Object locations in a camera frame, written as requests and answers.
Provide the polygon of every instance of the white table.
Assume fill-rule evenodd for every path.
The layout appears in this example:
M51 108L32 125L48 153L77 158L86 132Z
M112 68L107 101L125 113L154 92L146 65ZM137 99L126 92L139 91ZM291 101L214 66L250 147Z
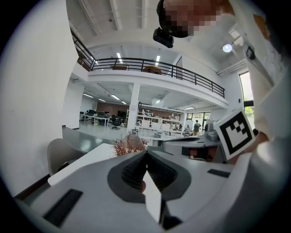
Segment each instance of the white table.
M93 117L93 116L88 116L88 115L85 115L85 114L80 114L80 116L84 116L84 123L86 122L86 117L88 117L88 118L89 117L91 117L91 118Z
M112 145L103 143L100 146L96 147L94 150L85 154L75 162L71 163L69 166L60 170L55 175L51 176L47 181L51 186L54 186L73 172L77 171L79 168L86 165L100 162L114 156L114 148Z
M167 141L167 140L170 140L170 139L174 139L175 137L172 137L172 136L166 136L166 135L161 135L161 137L149 137L149 136L143 136L143 135L138 135L140 138L143 138L143 139L148 139L148 140L152 140L153 142L153 147L157 147L158 146L158 143L159 141Z
M106 121L107 121L107 125L109 122L109 118L102 118L102 117L97 117L97 116L92 116L94 118L94 124L95 124L95 119L100 119L100 120L105 120L105 124L104 127L106 126Z

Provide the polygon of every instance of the black metal railing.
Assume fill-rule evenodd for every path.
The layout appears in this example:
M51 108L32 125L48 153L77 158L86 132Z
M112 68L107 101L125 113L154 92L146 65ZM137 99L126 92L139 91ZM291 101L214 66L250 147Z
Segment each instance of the black metal railing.
M184 81L189 81L195 85L207 88L208 90L216 93L224 98L224 88L212 82L211 80L195 73L190 70L184 69L179 66L156 61L141 59L141 58L105 58L96 59L90 51L85 47L81 40L71 29L74 44L79 55L78 63L88 71L96 70L125 70L125 71L141 71L154 73L158 75L168 76Z
M190 70L160 61L156 66L156 61L148 59L122 57L120 61L119 58L105 58L97 60L97 63L93 64L92 70L125 70L154 73L189 81L195 85L205 87L224 98L225 89L220 85Z
M87 71L93 70L93 65L96 64L96 59L90 53L90 51L85 47L85 45L81 42L81 40L77 37L77 35L71 29L73 41L79 55L77 62L83 66Z

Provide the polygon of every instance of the white wall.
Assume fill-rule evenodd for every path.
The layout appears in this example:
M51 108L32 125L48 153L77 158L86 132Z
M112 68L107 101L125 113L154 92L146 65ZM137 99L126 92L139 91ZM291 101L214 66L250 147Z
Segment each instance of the white wall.
M41 1L2 55L0 172L15 196L49 173L47 146L62 138L65 90L78 58L65 0Z
M211 111L211 119L218 120L222 118L225 114L231 112L232 110L243 107L243 95L241 89L241 81L239 74L242 71L235 71L233 73L227 74L221 77L221 82L225 88L225 99L228 101L229 106L227 109L215 109Z
M69 80L63 103L62 125L66 125L71 129L79 127L80 106L83 91L84 86L82 83L73 84L73 80Z
M203 65L202 63L191 59L185 55L182 56L182 67L188 69L192 72L195 72L205 78L215 82L216 84L220 85L221 87L225 88L221 83L221 78L217 75L217 73L212 70L211 68Z
M86 113L88 110L95 110L96 108L92 108L93 106L97 106L97 101L92 100L90 97L86 97L84 95L82 95L82 102L81 102L81 107L79 111L83 111L84 113Z

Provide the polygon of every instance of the black slot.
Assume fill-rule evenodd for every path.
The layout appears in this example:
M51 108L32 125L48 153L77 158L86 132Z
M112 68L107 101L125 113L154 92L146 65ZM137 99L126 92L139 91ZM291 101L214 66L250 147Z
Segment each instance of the black slot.
M73 207L82 196L83 192L70 189L44 216L56 227L60 227L65 218L69 215Z
M228 178L229 175L231 174L230 172L219 171L216 169L210 169L208 173L216 175L216 176L224 177L224 178Z

